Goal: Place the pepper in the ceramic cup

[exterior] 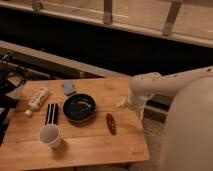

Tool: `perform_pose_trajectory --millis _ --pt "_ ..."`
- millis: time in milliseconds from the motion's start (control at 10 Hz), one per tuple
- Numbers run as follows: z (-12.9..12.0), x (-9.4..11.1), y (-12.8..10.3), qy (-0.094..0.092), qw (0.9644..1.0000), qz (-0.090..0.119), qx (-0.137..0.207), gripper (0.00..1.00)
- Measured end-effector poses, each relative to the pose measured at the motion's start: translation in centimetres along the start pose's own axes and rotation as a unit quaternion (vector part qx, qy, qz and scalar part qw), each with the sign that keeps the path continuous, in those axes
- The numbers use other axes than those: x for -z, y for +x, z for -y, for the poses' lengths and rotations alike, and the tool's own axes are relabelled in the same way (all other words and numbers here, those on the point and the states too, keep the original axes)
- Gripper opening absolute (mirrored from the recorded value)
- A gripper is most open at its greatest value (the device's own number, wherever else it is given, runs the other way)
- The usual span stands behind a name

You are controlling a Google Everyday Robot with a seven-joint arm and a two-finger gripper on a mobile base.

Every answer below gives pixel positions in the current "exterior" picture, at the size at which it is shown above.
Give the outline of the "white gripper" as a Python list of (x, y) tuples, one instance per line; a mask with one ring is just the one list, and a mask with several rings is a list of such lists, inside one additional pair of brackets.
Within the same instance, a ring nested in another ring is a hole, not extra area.
[(144, 109), (146, 101), (141, 99), (139, 96), (127, 96), (121, 100), (116, 107), (117, 108), (128, 108), (135, 112), (141, 112)]

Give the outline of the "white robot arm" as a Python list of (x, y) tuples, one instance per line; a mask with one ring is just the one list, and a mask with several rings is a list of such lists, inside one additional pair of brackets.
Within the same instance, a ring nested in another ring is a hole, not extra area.
[(142, 118), (147, 101), (155, 95), (172, 99), (159, 171), (213, 171), (213, 66), (165, 76), (136, 75), (120, 105)]

